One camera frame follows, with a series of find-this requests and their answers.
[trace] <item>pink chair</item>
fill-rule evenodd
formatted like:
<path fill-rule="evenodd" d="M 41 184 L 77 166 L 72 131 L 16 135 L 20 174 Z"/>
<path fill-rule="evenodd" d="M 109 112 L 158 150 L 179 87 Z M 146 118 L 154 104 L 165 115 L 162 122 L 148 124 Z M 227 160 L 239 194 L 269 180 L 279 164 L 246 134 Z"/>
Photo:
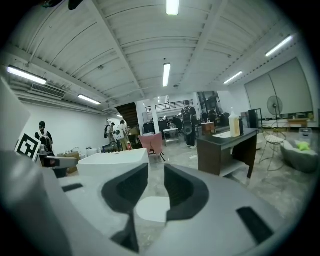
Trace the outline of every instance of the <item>pink chair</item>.
<path fill-rule="evenodd" d="M 149 155 L 160 154 L 163 161 L 166 161 L 163 157 L 165 154 L 162 150 L 161 132 L 151 136 L 139 136 L 138 138 L 142 144 L 142 147 L 148 150 Z"/>

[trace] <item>tube light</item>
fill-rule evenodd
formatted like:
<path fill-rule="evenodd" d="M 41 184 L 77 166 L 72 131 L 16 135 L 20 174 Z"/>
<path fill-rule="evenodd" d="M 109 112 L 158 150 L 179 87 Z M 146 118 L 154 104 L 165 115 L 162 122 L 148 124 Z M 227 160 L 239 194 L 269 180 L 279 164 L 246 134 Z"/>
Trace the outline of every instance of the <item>tube light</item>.
<path fill-rule="evenodd" d="M 166 0 L 166 14 L 178 15 L 180 0 Z"/>
<path fill-rule="evenodd" d="M 24 71 L 24 70 L 22 70 L 20 68 L 17 68 L 15 66 L 9 65 L 6 70 L 11 74 L 14 74 L 16 76 L 19 76 L 19 77 L 34 81 L 34 82 L 36 82 L 38 84 L 41 84 L 41 85 L 45 85 L 46 82 L 47 82 L 46 79 L 44 79 L 44 78 L 42 78 L 40 76 L 37 76 L 35 74 L 29 73 L 27 71 Z"/>
<path fill-rule="evenodd" d="M 170 63 L 165 63 L 163 65 L 163 87 L 167 87 L 168 86 L 170 67 L 171 67 Z"/>
<path fill-rule="evenodd" d="M 281 43 L 279 43 L 276 47 L 274 47 L 272 50 L 268 51 L 265 56 L 269 57 L 271 54 L 273 54 L 275 51 L 279 50 L 282 46 L 284 46 L 286 43 L 292 40 L 294 38 L 292 35 L 288 36 L 286 39 L 284 39 Z"/>
<path fill-rule="evenodd" d="M 78 98 L 83 99 L 83 100 L 88 101 L 88 102 L 91 102 L 91 103 L 93 103 L 93 104 L 97 104 L 97 105 L 100 105 L 100 104 L 101 104 L 101 102 L 98 102 L 98 101 L 96 101 L 96 100 L 94 100 L 94 99 L 92 99 L 92 98 L 88 98 L 87 96 L 84 96 L 84 95 L 82 95 L 82 94 L 79 94 L 79 95 L 78 95 Z"/>
<path fill-rule="evenodd" d="M 240 76 L 242 73 L 243 73 L 243 72 L 240 71 L 238 74 L 234 75 L 233 77 L 231 77 L 230 79 L 228 79 L 227 81 L 225 81 L 223 84 L 225 85 L 225 84 L 229 83 L 232 79 L 235 79 L 237 76 Z"/>

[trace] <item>bottle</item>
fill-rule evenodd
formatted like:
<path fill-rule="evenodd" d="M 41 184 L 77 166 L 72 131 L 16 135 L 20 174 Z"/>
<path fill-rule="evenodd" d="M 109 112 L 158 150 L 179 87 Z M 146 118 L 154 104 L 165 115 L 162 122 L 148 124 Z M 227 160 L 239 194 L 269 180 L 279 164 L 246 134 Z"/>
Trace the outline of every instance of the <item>bottle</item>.
<path fill-rule="evenodd" d="M 128 141 L 127 143 L 127 148 L 128 148 L 128 150 L 130 151 L 130 150 L 132 150 L 132 148 L 131 148 L 131 144 L 130 144 L 130 141 Z"/>
<path fill-rule="evenodd" d="M 231 137 L 240 136 L 239 116 L 234 112 L 234 108 L 231 108 L 231 115 L 229 116 L 230 134 Z"/>

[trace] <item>ceiling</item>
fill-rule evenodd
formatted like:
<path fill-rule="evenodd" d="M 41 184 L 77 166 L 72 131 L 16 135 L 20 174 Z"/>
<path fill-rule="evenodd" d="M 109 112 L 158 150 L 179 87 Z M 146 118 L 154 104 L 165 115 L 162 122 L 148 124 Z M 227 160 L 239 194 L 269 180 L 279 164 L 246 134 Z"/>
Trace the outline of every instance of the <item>ceiling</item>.
<path fill-rule="evenodd" d="M 114 107 L 143 99 L 227 90 L 223 82 L 267 66 L 271 58 L 265 53 L 297 34 L 265 0 L 180 0 L 178 15 L 167 15 L 165 4 L 84 0 L 75 10 L 68 1 L 35 6 L 9 39 L 1 65 L 46 78 L 66 92 L 61 100 L 66 104 L 117 114 Z M 164 63 L 171 63 L 168 87 L 163 87 Z M 7 76 L 14 90 L 28 94 L 28 80 Z"/>

